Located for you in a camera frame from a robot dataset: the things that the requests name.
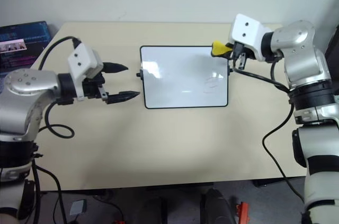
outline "gray floor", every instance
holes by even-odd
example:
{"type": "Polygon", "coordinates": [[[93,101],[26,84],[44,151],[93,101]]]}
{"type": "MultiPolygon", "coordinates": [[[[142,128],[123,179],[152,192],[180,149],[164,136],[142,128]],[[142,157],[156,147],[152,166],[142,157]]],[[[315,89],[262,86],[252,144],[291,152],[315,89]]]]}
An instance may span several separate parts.
{"type": "MultiPolygon", "coordinates": [[[[304,179],[296,178],[292,184],[303,192],[304,179]]],[[[213,186],[178,187],[176,189],[150,190],[149,188],[112,189],[112,202],[120,206],[127,224],[133,223],[138,209],[148,199],[163,197],[168,200],[168,224],[200,223],[200,194],[209,188],[218,189],[231,204],[245,201],[249,203],[251,224],[300,223],[302,202],[287,187],[279,182],[266,187],[255,187],[251,181],[217,182],[213,186]]],[[[52,212],[56,193],[42,197],[39,223],[53,223],[52,212]]],[[[66,214],[73,201],[87,199],[87,212],[78,217],[79,224],[113,223],[119,220],[119,213],[110,205],[94,200],[91,196],[64,194],[66,214]]],[[[71,221],[74,216],[67,216],[71,221]]],[[[57,224],[62,223],[60,208],[56,211],[57,224]]]]}

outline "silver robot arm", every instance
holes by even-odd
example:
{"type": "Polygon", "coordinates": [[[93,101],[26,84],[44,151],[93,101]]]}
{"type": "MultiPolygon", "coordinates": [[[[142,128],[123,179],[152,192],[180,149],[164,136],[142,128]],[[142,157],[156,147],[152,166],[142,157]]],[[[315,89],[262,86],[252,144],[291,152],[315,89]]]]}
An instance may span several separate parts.
{"type": "Polygon", "coordinates": [[[18,69],[5,77],[4,90],[0,94],[0,213],[25,217],[20,211],[25,204],[27,209],[23,194],[34,190],[34,183],[25,178],[29,175],[34,152],[38,150],[34,140],[47,105],[53,102],[73,104],[74,98],[82,101],[85,97],[101,98],[112,104],[139,94],[127,91],[109,95],[103,87],[102,73],[128,68],[102,62],[97,53],[83,43],[75,47],[68,64],[70,73],[66,74],[18,69]]]}
{"type": "Polygon", "coordinates": [[[273,62],[284,58],[290,103],[295,105],[292,132],[295,160],[307,168],[303,224],[337,223],[339,213],[339,104],[323,53],[313,45],[314,26],[298,21],[271,31],[260,22],[238,14],[222,56],[273,62]]]}

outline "whiteboard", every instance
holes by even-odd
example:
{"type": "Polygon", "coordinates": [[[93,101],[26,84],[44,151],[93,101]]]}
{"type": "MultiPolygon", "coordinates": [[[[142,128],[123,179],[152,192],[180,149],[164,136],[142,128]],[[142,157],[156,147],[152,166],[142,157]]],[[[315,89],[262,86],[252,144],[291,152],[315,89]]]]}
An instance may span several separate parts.
{"type": "Polygon", "coordinates": [[[228,61],[211,47],[142,46],[145,107],[226,106],[228,61]]]}

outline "red object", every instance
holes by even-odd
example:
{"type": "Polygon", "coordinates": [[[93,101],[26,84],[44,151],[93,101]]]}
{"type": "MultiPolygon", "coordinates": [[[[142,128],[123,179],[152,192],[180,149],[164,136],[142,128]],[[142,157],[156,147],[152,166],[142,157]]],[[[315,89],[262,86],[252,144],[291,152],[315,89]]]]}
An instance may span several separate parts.
{"type": "Polygon", "coordinates": [[[238,216],[239,216],[239,224],[248,224],[249,223],[249,204],[242,202],[241,204],[237,205],[238,216]]]}

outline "beige table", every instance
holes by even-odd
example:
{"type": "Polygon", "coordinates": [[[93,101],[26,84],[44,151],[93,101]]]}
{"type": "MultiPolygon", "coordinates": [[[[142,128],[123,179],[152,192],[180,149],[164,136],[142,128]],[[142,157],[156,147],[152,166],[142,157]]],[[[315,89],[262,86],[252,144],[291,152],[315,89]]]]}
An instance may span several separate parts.
{"type": "MultiPolygon", "coordinates": [[[[264,134],[289,112],[287,96],[272,85],[232,73],[227,107],[148,110],[144,106],[142,83],[136,77],[140,46],[226,42],[229,29],[229,24],[203,23],[66,23],[52,43],[67,35],[81,38],[103,61],[129,67],[106,75],[106,90],[141,94],[119,104],[86,99],[55,107],[51,122],[73,127],[76,136],[60,139],[48,131],[40,133],[37,143],[44,157],[38,164],[58,176],[63,190],[279,177],[261,145],[264,134]]],[[[71,51],[71,41],[61,44],[44,69],[68,72],[71,51]]],[[[270,65],[257,61],[246,66],[264,76],[269,76],[269,69],[270,65]]],[[[282,62],[276,78],[285,82],[282,62]]],[[[295,127],[292,120],[267,141],[288,176],[306,172],[293,158],[291,131],[295,127]]],[[[41,174],[41,188],[56,187],[41,174]]]]}

